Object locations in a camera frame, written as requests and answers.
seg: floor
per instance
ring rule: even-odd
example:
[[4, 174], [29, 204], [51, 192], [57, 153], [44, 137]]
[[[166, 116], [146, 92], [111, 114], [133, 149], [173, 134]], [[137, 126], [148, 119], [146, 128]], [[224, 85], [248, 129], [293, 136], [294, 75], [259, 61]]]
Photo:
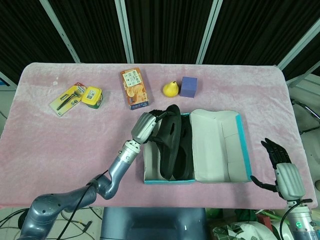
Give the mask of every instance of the floor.
[[[6, 122], [6, 118], [9, 114], [10, 106], [12, 100], [14, 98], [14, 91], [2, 92], [0, 91], [0, 111], [4, 116], [2, 116], [0, 112], [0, 134], [2, 133], [3, 127]], [[306, 91], [305, 89], [296, 86], [293, 88], [289, 88], [290, 97], [296, 100], [299, 100], [305, 104], [307, 104], [310, 108], [315, 110], [320, 114], [320, 95], [313, 94], [310, 91]], [[315, 121], [311, 116], [309, 116], [304, 109], [302, 109], [298, 105], [293, 106], [293, 110], [296, 116], [296, 121], [299, 130], [305, 130], [308, 128], [316, 127], [319, 125], [317, 121]], [[301, 135], [302, 144], [305, 149], [305, 153], [307, 156], [311, 177], [313, 182], [316, 180], [320, 180], [320, 129], [305, 133]], [[317, 195], [318, 203], [320, 203], [320, 191], [315, 190]], [[7, 215], [13, 213], [19, 208], [4, 208], [0, 210], [0, 220], [5, 218]], [[94, 207], [93, 210], [99, 215], [102, 216], [103, 208], [102, 207]], [[320, 221], [320, 207], [314, 209], [312, 211], [314, 217], [316, 217], [317, 222]], [[71, 214], [65, 213], [65, 216], [68, 218]], [[88, 240], [94, 239], [98, 240], [100, 237], [101, 231], [101, 220], [90, 210], [90, 209], [81, 209], [76, 212], [74, 220], [79, 221], [81, 223], [87, 224], [89, 221], [92, 221], [92, 224], [87, 230], [87, 233], [84, 233], [78, 237], [72, 238], [73, 240]], [[50, 235], [48, 238], [57, 238], [60, 234], [61, 230], [65, 226], [67, 221], [59, 215], [58, 220], [55, 222]], [[6, 222], [2, 227], [0, 227], [0, 238], [6, 240], [15, 240], [18, 238], [20, 233], [19, 229], [16, 229], [18, 226], [18, 216], [14, 216], [10, 221]], [[82, 231], [78, 228], [83, 229], [83, 226], [80, 223], [71, 224], [63, 238], [68, 238], [72, 236], [76, 236], [82, 233]]]

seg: pink fabric tablecloth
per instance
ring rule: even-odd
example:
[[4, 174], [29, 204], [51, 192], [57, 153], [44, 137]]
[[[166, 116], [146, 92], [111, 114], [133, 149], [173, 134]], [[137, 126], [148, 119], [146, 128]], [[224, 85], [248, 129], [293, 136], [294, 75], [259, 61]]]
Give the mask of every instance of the pink fabric tablecloth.
[[[139, 67], [150, 106], [130, 110], [120, 71]], [[195, 98], [167, 98], [162, 87], [183, 76], [198, 78]], [[99, 109], [79, 103], [58, 117], [49, 107], [71, 85], [102, 88]], [[41, 194], [84, 186], [114, 161], [143, 112], [177, 104], [182, 113], [195, 109], [234, 110], [243, 119], [252, 173], [265, 183], [275, 174], [260, 141], [285, 147], [297, 165], [306, 198], [317, 200], [282, 72], [274, 66], [170, 64], [55, 64], [27, 66], [0, 139], [0, 206], [29, 206]], [[248, 183], [146, 185], [140, 153], [111, 200], [98, 196], [96, 206], [212, 207], [282, 209], [277, 193]]]

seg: yellow pear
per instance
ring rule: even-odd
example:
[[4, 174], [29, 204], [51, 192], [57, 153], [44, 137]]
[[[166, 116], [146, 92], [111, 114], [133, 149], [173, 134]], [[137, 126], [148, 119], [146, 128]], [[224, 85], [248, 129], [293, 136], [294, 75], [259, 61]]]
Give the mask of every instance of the yellow pear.
[[179, 87], [176, 81], [169, 82], [163, 87], [163, 94], [167, 97], [174, 97], [178, 94]]

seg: purple cube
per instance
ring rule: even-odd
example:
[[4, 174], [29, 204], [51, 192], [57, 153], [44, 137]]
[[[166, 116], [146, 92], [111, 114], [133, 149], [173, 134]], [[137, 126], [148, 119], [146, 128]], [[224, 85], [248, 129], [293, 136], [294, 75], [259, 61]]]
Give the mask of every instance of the purple cube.
[[195, 77], [182, 77], [182, 84], [180, 90], [181, 97], [194, 98], [197, 91], [198, 80]]

